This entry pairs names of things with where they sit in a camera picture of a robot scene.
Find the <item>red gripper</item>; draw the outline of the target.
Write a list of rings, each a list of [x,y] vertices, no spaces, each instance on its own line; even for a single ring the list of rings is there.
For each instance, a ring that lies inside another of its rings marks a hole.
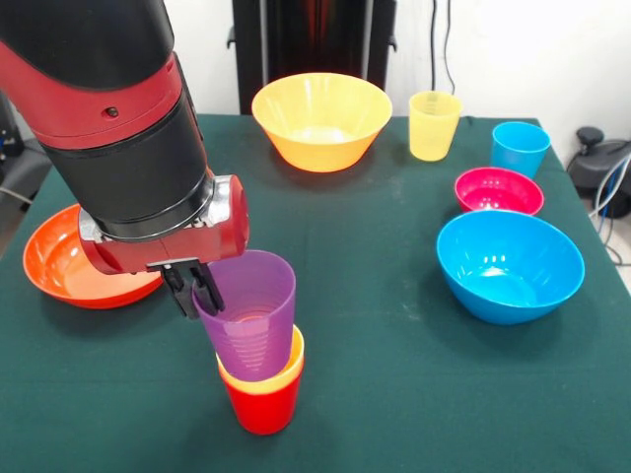
[[[197,259],[203,263],[242,254],[249,238],[245,190],[235,175],[212,179],[213,194],[201,213],[187,226],[145,241],[117,241],[106,236],[85,210],[78,214],[78,235],[90,263],[105,274],[145,272],[168,263]],[[191,269],[163,265],[161,274],[181,313],[198,318],[192,290],[209,315],[225,309],[223,297],[206,264]]]

